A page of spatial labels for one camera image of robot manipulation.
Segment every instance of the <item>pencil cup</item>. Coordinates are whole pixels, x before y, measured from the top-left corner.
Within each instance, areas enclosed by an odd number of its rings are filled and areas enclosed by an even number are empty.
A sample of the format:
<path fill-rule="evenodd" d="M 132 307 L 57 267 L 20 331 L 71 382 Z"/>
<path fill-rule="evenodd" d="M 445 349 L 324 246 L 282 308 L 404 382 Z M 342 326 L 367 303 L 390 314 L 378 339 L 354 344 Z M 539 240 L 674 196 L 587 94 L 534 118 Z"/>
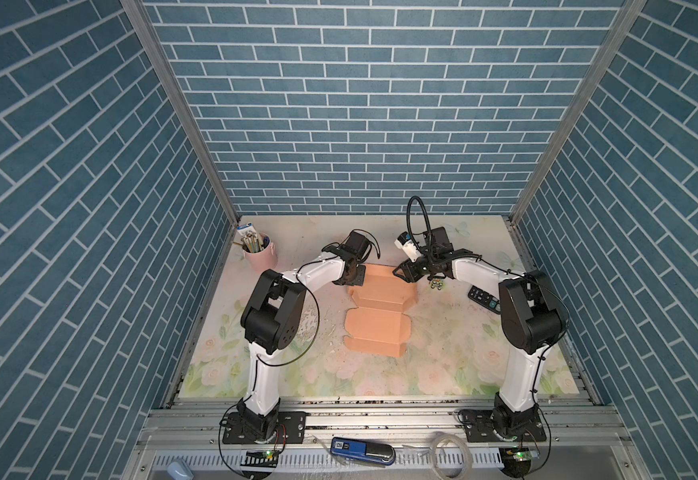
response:
<path fill-rule="evenodd" d="M 275 252 L 275 243 L 268 236 L 261 234 L 263 239 L 264 250 L 258 254 L 251 254 L 245 248 L 242 249 L 242 255 L 248 259 L 251 268 L 257 274 L 263 274 L 265 271 L 275 269 L 277 266 L 277 253 Z"/>

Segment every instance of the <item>black remote control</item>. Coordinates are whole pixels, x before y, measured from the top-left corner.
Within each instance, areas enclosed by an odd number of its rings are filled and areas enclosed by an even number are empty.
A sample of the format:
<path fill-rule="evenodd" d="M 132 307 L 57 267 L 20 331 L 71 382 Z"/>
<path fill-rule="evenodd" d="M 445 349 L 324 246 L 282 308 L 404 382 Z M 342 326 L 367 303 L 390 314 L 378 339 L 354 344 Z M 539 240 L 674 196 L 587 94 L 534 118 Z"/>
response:
<path fill-rule="evenodd" d="M 479 305 L 484 306 L 488 310 L 494 313 L 501 312 L 501 302 L 493 296 L 487 293 L 485 290 L 472 286 L 469 290 L 469 299 L 477 302 Z"/>

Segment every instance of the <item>floral tablecloth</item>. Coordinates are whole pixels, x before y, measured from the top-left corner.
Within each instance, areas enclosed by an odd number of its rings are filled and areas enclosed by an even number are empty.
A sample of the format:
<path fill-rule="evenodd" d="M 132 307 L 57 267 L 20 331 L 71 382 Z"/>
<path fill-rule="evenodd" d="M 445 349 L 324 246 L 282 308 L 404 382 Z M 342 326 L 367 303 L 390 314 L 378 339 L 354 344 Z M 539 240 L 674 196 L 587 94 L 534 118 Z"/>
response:
<path fill-rule="evenodd" d="M 272 237 L 279 256 L 277 270 L 295 268 L 312 260 L 320 248 L 343 240 L 352 228 L 373 233 L 381 258 L 368 263 L 397 265 L 404 254 L 393 240 L 406 230 L 404 216 L 247 216 L 256 228 Z M 421 222 L 413 220 L 415 230 Z M 521 269 L 517 252 L 499 216 L 431 216 L 432 226 L 444 225 L 456 248 L 467 248 L 504 268 Z M 248 343 L 240 315 L 258 276 L 233 246 L 211 302 L 191 365 L 181 387 L 181 398 L 239 398 L 248 382 Z M 441 290 L 426 280 L 417 284 L 418 303 L 406 314 L 412 320 L 411 339 L 399 359 L 353 352 L 344 346 L 344 318 L 354 307 L 345 286 L 329 284 L 315 292 L 321 324 L 310 352 L 282 367 L 280 395 L 335 396 L 449 396 L 492 395 L 503 382 L 511 346 L 501 332 L 499 316 L 467 299 L 469 286 L 445 280 Z M 314 300 L 307 295 L 301 327 L 286 349 L 289 360 L 306 348 L 317 326 Z M 539 391 L 576 394 L 571 373 L 559 348 L 547 355 Z"/>

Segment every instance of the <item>brick wall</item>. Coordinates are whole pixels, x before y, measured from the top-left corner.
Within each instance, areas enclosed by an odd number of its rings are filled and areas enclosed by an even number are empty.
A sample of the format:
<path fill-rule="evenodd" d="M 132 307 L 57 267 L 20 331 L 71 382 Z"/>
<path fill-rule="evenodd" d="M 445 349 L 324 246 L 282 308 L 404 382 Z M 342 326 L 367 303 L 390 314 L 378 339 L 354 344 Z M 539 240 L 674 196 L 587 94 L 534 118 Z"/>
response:
<path fill-rule="evenodd" d="M 698 478 L 698 1 L 648 1 L 521 227 L 651 474 Z"/>
<path fill-rule="evenodd" d="M 123 471 L 228 226 L 117 0 L 0 1 L 0 478 Z"/>
<path fill-rule="evenodd" d="M 507 214 L 622 0 L 233 3 L 147 2 L 241 213 Z"/>

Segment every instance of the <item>unfolded cardboard box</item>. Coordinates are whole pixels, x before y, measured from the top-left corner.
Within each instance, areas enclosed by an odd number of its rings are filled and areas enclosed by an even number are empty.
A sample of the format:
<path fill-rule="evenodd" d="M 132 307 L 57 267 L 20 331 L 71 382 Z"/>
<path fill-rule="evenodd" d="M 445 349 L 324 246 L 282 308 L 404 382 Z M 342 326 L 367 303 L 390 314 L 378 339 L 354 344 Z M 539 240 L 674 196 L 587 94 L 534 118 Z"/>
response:
<path fill-rule="evenodd" d="M 350 286 L 357 308 L 347 312 L 344 345 L 356 352 L 399 357 L 411 338 L 411 318 L 403 312 L 417 302 L 415 283 L 392 275 L 394 267 L 365 265 L 362 286 Z"/>

